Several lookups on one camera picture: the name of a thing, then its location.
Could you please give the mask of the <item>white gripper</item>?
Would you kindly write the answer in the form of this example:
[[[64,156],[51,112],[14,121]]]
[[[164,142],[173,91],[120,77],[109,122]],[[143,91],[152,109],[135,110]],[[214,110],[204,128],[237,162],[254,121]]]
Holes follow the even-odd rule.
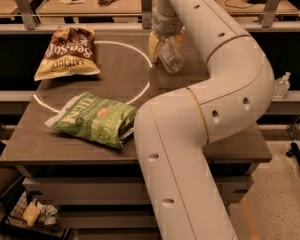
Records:
[[[154,31],[150,32],[148,38],[148,55],[152,62],[155,62],[157,60],[158,54],[163,46],[163,40],[161,36],[175,35],[174,46],[178,50],[182,48],[184,30],[181,30],[183,24],[177,16],[164,16],[157,10],[154,10],[152,17],[152,27]]]

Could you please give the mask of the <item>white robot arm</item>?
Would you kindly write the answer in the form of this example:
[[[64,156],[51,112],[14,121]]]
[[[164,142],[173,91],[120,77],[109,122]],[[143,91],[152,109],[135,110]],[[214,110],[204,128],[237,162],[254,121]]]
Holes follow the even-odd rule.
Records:
[[[255,123],[274,90],[254,38],[214,0],[157,0],[155,30],[186,28],[209,79],[145,102],[134,142],[162,240],[237,240],[203,148]]]

